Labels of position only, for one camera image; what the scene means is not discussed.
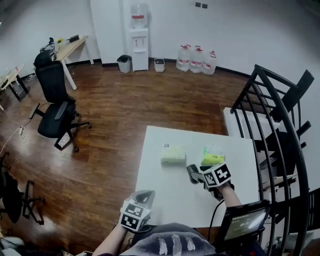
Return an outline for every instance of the water bottle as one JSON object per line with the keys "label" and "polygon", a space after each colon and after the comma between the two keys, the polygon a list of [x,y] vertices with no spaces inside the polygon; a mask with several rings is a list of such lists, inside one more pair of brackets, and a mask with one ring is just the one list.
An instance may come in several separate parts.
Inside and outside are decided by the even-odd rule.
{"label": "water bottle", "polygon": [[217,57],[215,51],[210,51],[204,58],[203,65],[201,71],[204,74],[212,75],[215,72],[217,66]]}
{"label": "water bottle", "polygon": [[131,5],[131,25],[135,29],[141,29],[148,23],[148,5],[138,3]]}
{"label": "water bottle", "polygon": [[200,73],[202,64],[204,62],[204,55],[202,53],[201,47],[196,45],[195,50],[191,54],[191,63],[190,63],[190,70],[193,73]]}
{"label": "water bottle", "polygon": [[178,58],[176,59],[176,68],[181,71],[188,71],[190,66],[190,48],[189,44],[181,45],[181,49],[178,52]]}

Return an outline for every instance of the small bin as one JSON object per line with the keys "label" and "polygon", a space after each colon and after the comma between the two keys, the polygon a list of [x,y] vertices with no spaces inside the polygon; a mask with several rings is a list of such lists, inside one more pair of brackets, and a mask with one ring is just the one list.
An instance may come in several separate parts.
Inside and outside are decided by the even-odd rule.
{"label": "small bin", "polygon": [[165,70],[165,60],[163,58],[154,59],[155,72],[162,73]]}
{"label": "small bin", "polygon": [[128,73],[131,70],[131,57],[129,55],[121,55],[117,60],[120,72]]}

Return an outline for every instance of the white table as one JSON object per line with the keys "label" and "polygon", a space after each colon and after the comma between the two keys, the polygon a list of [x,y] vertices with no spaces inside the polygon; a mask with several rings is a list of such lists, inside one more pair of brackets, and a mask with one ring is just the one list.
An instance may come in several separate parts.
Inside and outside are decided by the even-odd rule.
{"label": "white table", "polygon": [[71,43],[64,43],[62,42],[61,45],[59,44],[59,50],[56,54],[56,60],[57,61],[61,61],[62,65],[63,65],[63,70],[64,70],[64,73],[65,73],[65,76],[66,78],[68,79],[72,89],[76,90],[77,89],[77,86],[74,82],[74,80],[72,79],[72,76],[70,75],[70,72],[67,68],[67,65],[66,65],[66,58],[75,50],[77,49],[80,45],[82,45],[84,43],[84,46],[85,46],[85,50],[86,50],[86,53],[88,54],[88,57],[89,57],[89,60],[90,60],[90,63],[91,65],[93,65],[94,63],[94,60],[92,59],[91,57],[91,54],[90,54],[90,51],[89,51],[89,48],[87,46],[87,43],[86,43],[86,40],[87,40],[88,36],[81,36],[79,38],[79,40],[77,41],[74,41],[74,42],[71,42]]}
{"label": "white table", "polygon": [[[203,148],[214,144],[226,155],[231,182],[243,204],[259,200],[258,175],[251,139],[209,133],[148,126],[135,190],[154,190],[151,219],[148,224],[181,223],[192,228],[208,227],[218,201],[190,182],[186,166],[162,166],[164,144],[184,145],[186,166],[202,160]],[[219,206],[212,226],[220,226],[226,211]]]}
{"label": "white table", "polygon": [[[24,64],[16,67],[15,69],[11,70],[9,72],[9,74],[7,74],[6,76],[2,76],[1,77],[1,81],[0,81],[0,89],[3,91],[5,89],[7,89],[7,87],[9,87],[9,89],[12,91],[13,95],[16,97],[16,99],[18,101],[21,101],[26,95],[27,93],[30,91],[30,86],[25,86],[24,82],[22,81],[22,79],[19,76],[19,73],[21,72],[21,70],[24,68]],[[21,86],[22,90],[19,94],[15,91],[15,89],[13,88],[12,83],[16,82],[17,85]]]}

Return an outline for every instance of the chair armrest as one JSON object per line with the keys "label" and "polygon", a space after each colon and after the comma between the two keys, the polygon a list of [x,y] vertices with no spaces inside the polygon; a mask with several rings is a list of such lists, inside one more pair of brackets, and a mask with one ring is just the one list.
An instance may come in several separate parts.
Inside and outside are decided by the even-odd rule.
{"label": "chair armrest", "polygon": [[33,109],[31,110],[30,112],[30,115],[29,115],[29,119],[32,119],[34,118],[36,112],[37,112],[37,109],[39,108],[40,106],[40,103],[38,103],[36,106],[33,107]]}
{"label": "chair armrest", "polygon": [[58,112],[57,112],[56,115],[55,115],[54,120],[59,120],[59,119],[62,117],[63,113],[66,111],[67,105],[68,105],[68,102],[67,102],[67,101],[64,101],[64,102],[61,104]]}

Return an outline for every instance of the black chair legs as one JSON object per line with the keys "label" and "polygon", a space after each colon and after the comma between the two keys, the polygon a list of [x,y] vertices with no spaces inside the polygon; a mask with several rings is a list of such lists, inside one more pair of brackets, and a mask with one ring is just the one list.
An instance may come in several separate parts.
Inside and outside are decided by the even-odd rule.
{"label": "black chair legs", "polygon": [[32,210],[32,207],[30,206],[30,203],[35,202],[35,201],[42,201],[42,203],[45,203],[46,200],[43,197],[37,197],[37,198],[29,198],[29,185],[34,185],[35,183],[32,180],[28,180],[25,188],[25,193],[22,197],[22,203],[23,203],[23,208],[22,208],[22,216],[25,217],[26,219],[29,219],[30,215],[34,219],[36,223],[39,225],[44,224],[44,220],[40,219],[38,220]]}
{"label": "black chair legs", "polygon": [[58,150],[62,150],[62,147],[59,145],[59,142],[61,141],[62,137],[60,138],[57,138],[55,143],[54,143],[54,146],[58,149]]}
{"label": "black chair legs", "polygon": [[5,160],[6,155],[8,155],[8,156],[10,155],[8,151],[4,152],[4,155],[2,157],[0,157],[0,167],[1,168],[4,167],[4,168],[10,170],[11,169],[10,166],[4,165],[4,160]]}
{"label": "black chair legs", "polygon": [[[77,123],[72,123],[72,124],[70,125],[70,130],[67,131],[67,133],[68,133],[68,135],[69,135],[69,137],[70,137],[70,141],[71,141],[71,143],[72,143],[72,145],[73,145],[73,152],[75,152],[75,153],[79,152],[79,147],[77,147],[77,145],[76,145],[75,138],[74,138],[74,136],[73,136],[72,133],[71,133],[71,129],[77,128],[77,127],[80,127],[80,126],[88,126],[89,129],[92,128],[92,125],[91,125],[90,122],[77,122]],[[61,139],[62,139],[62,137],[57,138],[56,141],[55,141],[55,143],[54,143],[54,146],[55,146],[58,150],[60,150],[60,151],[65,148],[65,146],[60,146],[60,145],[59,145],[59,142],[60,142]]]}

